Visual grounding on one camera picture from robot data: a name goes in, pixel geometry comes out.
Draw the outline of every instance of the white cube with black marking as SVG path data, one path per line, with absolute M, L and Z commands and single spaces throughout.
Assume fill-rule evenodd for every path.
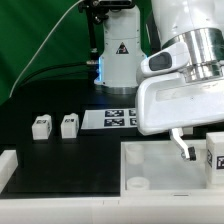
M 76 138 L 79 130 L 79 116 L 71 114 L 64 116 L 61 123 L 61 135 L 63 139 Z
M 213 185 L 224 184 L 224 132 L 208 133 L 207 161 L 205 171 L 207 181 Z
M 48 139 L 52 130 L 52 120 L 50 115 L 38 116 L 32 125 L 33 139 Z

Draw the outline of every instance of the black tabletop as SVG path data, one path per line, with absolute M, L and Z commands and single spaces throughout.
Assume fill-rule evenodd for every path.
M 120 195 L 122 141 L 169 139 L 168 134 L 142 136 L 137 128 L 79 130 L 75 140 L 62 140 L 64 115 L 85 110 L 135 107 L 135 95 L 95 91 L 87 80 L 36 81 L 19 89 L 0 107 L 0 153 L 16 149 L 18 168 L 0 199 Z M 49 114 L 53 129 L 46 141 L 33 141 L 31 126 L 37 116 Z M 208 129 L 195 129 L 204 138 Z

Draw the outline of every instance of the green screen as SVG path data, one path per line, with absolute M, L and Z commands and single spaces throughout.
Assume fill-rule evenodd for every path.
M 61 16 L 76 1 L 1 0 L 0 7 L 0 104 L 7 100 L 13 83 Z M 151 11 L 148 0 L 136 0 L 141 11 L 142 49 L 150 52 L 145 21 Z M 99 52 L 103 52 L 103 27 L 95 26 Z M 75 8 L 61 23 L 23 76 L 43 67 L 89 59 L 85 13 Z

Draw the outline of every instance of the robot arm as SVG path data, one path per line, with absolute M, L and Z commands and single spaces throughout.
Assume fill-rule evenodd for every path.
M 137 74 L 139 131 L 169 131 L 187 160 L 195 160 L 195 155 L 180 138 L 181 128 L 224 120 L 223 17 L 217 5 L 223 8 L 224 2 L 152 0 L 163 50 L 144 60 Z M 177 44 L 183 44 L 182 55 L 170 54 L 175 60 L 163 57 L 170 49 L 177 51 Z

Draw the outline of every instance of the black cable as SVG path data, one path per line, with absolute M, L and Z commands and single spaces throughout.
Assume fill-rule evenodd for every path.
M 90 48 L 97 49 L 96 45 L 96 35 L 95 35 L 95 30 L 94 30 L 94 25 L 93 25 L 93 19 L 92 19 L 92 11 L 90 7 L 86 8 L 86 17 L 87 17 L 87 23 L 88 23 L 88 29 L 89 29 L 89 41 L 90 41 Z
M 40 70 L 37 70 L 33 73 L 31 73 L 30 75 L 28 75 L 17 87 L 17 89 L 20 87 L 20 86 L 23 86 L 25 85 L 30 79 L 32 79 L 33 77 L 41 74 L 41 73 L 44 73 L 44 72 L 47 72 L 47 71 L 51 71 L 51 70 L 55 70 L 55 69 L 60 69 L 60 68 L 69 68 L 69 67 L 76 67 L 76 66 L 83 66 L 83 65 L 86 65 L 86 62 L 76 62 L 76 63 L 70 63 L 70 64 L 61 64 L 61 65 L 53 65 L 53 66 L 49 66 L 49 67 L 46 67 L 46 68 L 42 68 Z

